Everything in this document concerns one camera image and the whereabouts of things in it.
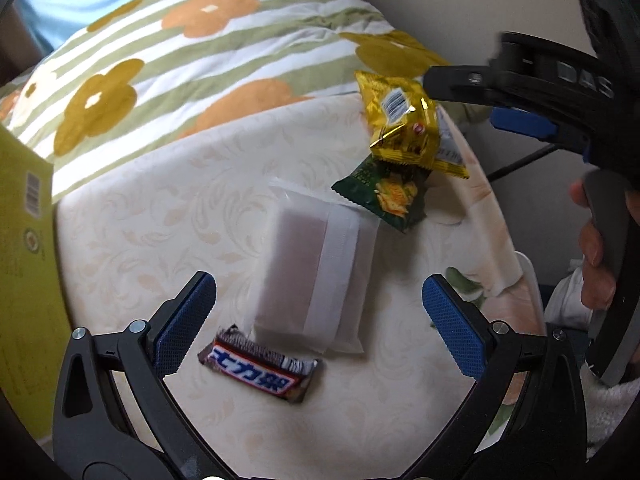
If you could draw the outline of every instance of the white tablecloth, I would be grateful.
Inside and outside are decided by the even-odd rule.
[[[75,325],[94,334],[148,319],[197,270],[215,277],[216,306],[166,384],[211,447],[244,477],[392,478],[423,452],[472,384],[422,307],[420,290],[430,274],[456,267],[482,283],[489,318],[539,329],[495,197],[455,131],[472,177],[434,176],[430,216],[409,234],[381,225],[360,331],[363,355],[327,355],[300,405],[199,364],[196,354],[216,330],[244,315],[274,203],[268,177],[337,198],[330,186],[368,153],[361,110],[359,95],[351,94],[225,124],[141,156],[58,205],[68,305]],[[124,397],[132,406],[130,394]],[[141,437],[152,442],[131,410]]]

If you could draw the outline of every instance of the finger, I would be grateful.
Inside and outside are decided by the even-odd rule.
[[[594,267],[588,261],[582,265],[582,304],[591,310],[607,310],[616,293],[616,280],[603,266]]]
[[[587,200],[587,194],[584,192],[584,186],[581,180],[576,180],[571,186],[569,186],[569,196],[577,205],[582,207],[589,207],[589,201]]]
[[[628,191],[626,193],[626,207],[636,223],[640,225],[640,191]]]
[[[602,263],[604,257],[604,241],[602,240],[602,235],[591,220],[589,220],[580,231],[578,244],[580,245],[582,254],[584,254],[587,261],[593,267],[597,267]]]
[[[636,349],[636,353],[633,355],[631,361],[629,362],[633,365],[640,364],[640,346]]]

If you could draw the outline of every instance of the white bag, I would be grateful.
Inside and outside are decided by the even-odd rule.
[[[380,220],[274,179],[278,198],[249,292],[257,342],[360,353],[358,327]]]

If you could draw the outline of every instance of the yellow cardboard box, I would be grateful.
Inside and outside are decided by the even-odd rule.
[[[53,166],[0,126],[0,388],[31,436],[51,434],[70,325],[56,265]]]

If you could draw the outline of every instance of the blue gripper pad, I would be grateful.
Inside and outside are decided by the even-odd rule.
[[[184,356],[216,303],[216,282],[213,276],[206,272],[202,272],[201,275],[190,292],[186,289],[191,282],[175,300],[171,300],[180,301],[180,305],[175,309],[164,330],[156,337],[153,365],[160,378],[178,371]]]
[[[462,374],[478,380],[487,362],[487,341],[480,335],[484,330],[488,336],[487,320],[475,305],[462,301],[439,274],[425,280],[422,304]]]
[[[496,130],[505,130],[539,140],[548,139],[558,133],[558,126],[546,117],[515,108],[494,108],[490,121]]]

